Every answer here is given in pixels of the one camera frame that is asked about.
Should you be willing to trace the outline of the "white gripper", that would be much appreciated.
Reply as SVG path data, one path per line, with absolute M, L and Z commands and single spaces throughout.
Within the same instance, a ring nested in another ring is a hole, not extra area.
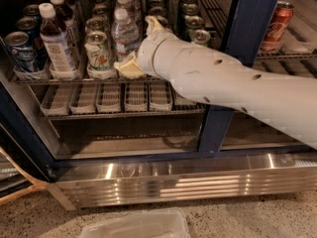
M 114 67 L 130 79 L 140 78 L 146 74 L 158 77 L 154 66 L 155 53 L 162 42 L 174 38 L 174 34 L 165 30 L 156 17 L 147 16 L 145 20 L 148 24 L 147 37 L 142 41 L 138 55 L 132 52 L 122 61 L 114 62 Z

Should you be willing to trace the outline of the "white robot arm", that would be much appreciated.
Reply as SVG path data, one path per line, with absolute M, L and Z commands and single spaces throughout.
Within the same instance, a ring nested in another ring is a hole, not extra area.
M 237 59 L 179 39 L 153 17 L 137 52 L 114 67 L 128 78 L 148 74 L 182 97 L 233 108 L 317 148 L 317 80 L 259 71 Z

